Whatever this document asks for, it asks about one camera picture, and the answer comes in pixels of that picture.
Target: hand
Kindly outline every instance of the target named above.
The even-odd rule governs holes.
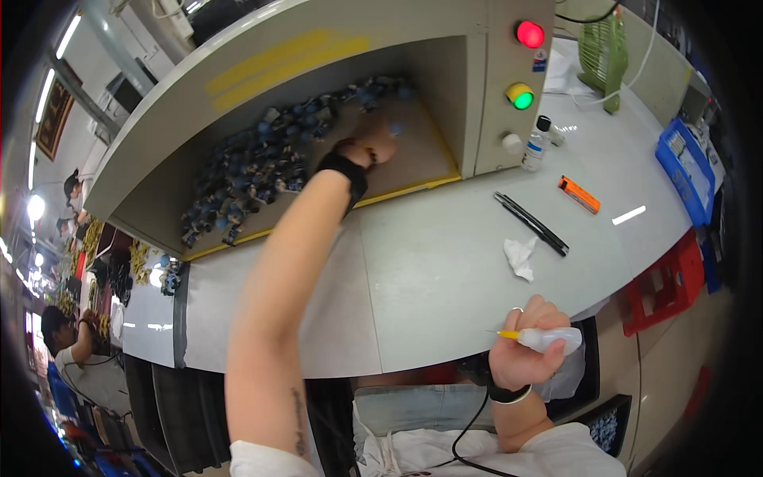
[[[524,328],[550,330],[570,326],[569,317],[556,306],[533,295],[524,311],[515,308],[506,316],[504,329],[519,331]],[[499,388],[516,391],[528,384],[545,382],[556,372],[565,359],[565,341],[559,339],[541,354],[522,346],[516,340],[498,337],[490,349],[488,362],[493,381]]]
[[[374,150],[377,164],[389,161],[398,147],[394,137],[389,133],[389,121],[381,113],[364,114],[353,131],[352,137],[356,138],[359,144],[341,147],[337,152],[364,169],[371,166],[371,158],[360,143]]]
[[[98,315],[93,310],[88,308],[82,312],[82,315],[80,315],[79,320],[84,321],[86,323],[90,323],[90,324],[96,324],[95,320],[97,318],[98,318]]]

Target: red indicator light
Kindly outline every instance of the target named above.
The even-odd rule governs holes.
[[[545,37],[543,29],[532,21],[525,20],[517,27],[517,39],[528,48],[539,47]]]

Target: tissue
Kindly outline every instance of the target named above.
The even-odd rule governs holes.
[[[530,269],[530,254],[535,249],[535,242],[538,237],[531,238],[527,243],[517,242],[516,240],[504,240],[504,253],[509,259],[509,265],[514,271],[514,275],[521,276],[528,283],[533,282],[533,271]]]

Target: desk fan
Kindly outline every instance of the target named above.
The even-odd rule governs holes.
[[[625,46],[625,29],[620,18],[620,8],[606,20],[582,24],[578,38],[578,54],[583,72],[578,78],[604,96],[620,89],[623,75],[628,68],[628,50]],[[620,109],[620,95],[604,102],[604,110],[610,114]]]

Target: white workbench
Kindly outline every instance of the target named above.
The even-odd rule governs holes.
[[[540,112],[568,128],[544,168],[515,168],[353,211],[343,223],[301,330],[307,378],[410,369],[486,350],[505,314],[539,293],[571,316],[614,293],[665,253],[689,217],[654,157],[662,128],[622,94],[610,116],[544,95]],[[598,215],[557,189],[565,174],[599,198]],[[500,207],[500,190],[569,246],[561,258],[538,242],[535,281],[517,278],[506,238],[533,233]],[[620,225],[612,219],[645,206]],[[263,240],[191,264],[185,364],[223,372],[240,284]]]

